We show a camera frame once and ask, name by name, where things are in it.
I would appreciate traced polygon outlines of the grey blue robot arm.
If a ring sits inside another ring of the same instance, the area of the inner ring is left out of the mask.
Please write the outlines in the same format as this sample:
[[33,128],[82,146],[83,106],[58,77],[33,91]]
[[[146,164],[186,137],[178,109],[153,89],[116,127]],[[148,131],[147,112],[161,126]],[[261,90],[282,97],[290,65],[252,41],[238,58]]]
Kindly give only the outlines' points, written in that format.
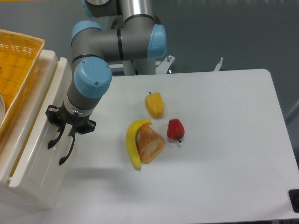
[[82,5],[90,17],[117,15],[121,21],[110,30],[93,21],[73,27],[72,81],[62,105],[46,111],[59,134],[71,125],[70,136],[94,131],[96,123],[89,117],[110,86],[110,62],[153,59],[167,52],[166,31],[150,0],[84,0]]

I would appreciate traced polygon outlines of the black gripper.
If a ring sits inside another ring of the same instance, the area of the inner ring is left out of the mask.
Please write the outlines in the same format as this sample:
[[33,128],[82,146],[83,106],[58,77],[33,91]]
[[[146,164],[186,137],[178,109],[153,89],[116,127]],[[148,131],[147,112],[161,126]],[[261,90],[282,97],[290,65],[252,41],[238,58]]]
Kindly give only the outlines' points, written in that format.
[[73,136],[76,133],[86,134],[93,132],[96,127],[96,122],[89,120],[89,116],[81,116],[78,111],[68,112],[65,106],[56,107],[54,105],[48,105],[45,112],[48,121],[52,125],[58,127],[58,132],[61,131],[61,125],[70,124],[72,128],[68,136]]

